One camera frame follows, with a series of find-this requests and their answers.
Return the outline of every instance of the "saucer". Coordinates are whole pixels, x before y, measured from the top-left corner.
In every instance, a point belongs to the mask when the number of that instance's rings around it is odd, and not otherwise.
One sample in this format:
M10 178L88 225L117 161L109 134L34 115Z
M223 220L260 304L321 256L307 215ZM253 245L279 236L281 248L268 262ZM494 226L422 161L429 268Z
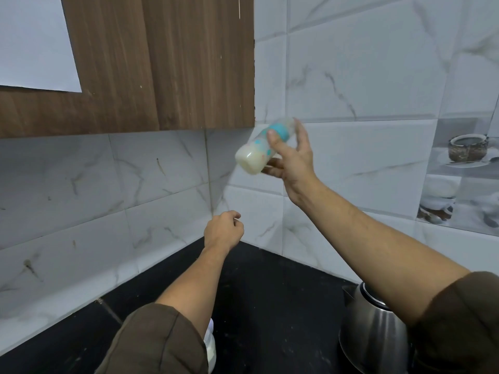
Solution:
M442 165L452 166L453 168L477 168L479 166L489 165L490 159L494 157L499 157L499 150L497 148L489 148L485 157L478 162L456 163L449 158L449 151L445 150L438 155L437 161Z

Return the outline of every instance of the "rolled-up sleeve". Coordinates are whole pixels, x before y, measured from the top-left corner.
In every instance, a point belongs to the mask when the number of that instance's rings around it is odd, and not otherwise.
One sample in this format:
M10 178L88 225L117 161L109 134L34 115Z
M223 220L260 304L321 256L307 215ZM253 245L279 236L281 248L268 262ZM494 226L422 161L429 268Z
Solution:
M423 357L470 373L499 373L499 277L474 272L452 283L410 335Z
M201 336L173 307L148 304L128 316L96 374L207 374Z

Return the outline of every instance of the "backsplash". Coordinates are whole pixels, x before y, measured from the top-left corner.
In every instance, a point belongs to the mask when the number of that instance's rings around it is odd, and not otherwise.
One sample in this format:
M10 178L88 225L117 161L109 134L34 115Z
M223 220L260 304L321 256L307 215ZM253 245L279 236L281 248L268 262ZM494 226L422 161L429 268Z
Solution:
M235 166L249 137L294 116L330 188L471 270L499 274L498 14L499 0L255 0L255 128L207 133L212 206L241 212L244 241L360 281L280 180ZM449 139L470 133L489 145L460 168ZM435 183L450 189L453 213L431 224L421 205Z
M210 218L203 131L0 140L0 355Z

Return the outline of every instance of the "wood grain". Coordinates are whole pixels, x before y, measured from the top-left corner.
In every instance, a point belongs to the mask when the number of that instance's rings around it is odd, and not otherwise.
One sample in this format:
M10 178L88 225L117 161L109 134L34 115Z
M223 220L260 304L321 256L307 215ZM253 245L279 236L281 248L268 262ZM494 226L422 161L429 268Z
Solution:
M0 137L159 129L142 0L62 0L82 93L0 87Z
M142 1L161 130L254 126L253 0Z

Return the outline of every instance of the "forearm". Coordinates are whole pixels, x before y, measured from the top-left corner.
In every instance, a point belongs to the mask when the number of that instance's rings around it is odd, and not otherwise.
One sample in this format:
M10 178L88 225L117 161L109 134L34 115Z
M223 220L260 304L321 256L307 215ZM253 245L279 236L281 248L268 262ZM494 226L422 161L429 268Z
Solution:
M302 209L340 256L407 324L433 297L469 270L380 223L319 181Z
M201 337L204 337L208 328L221 268L227 254L228 248L225 247L205 247L196 262L156 301L179 311L190 320Z

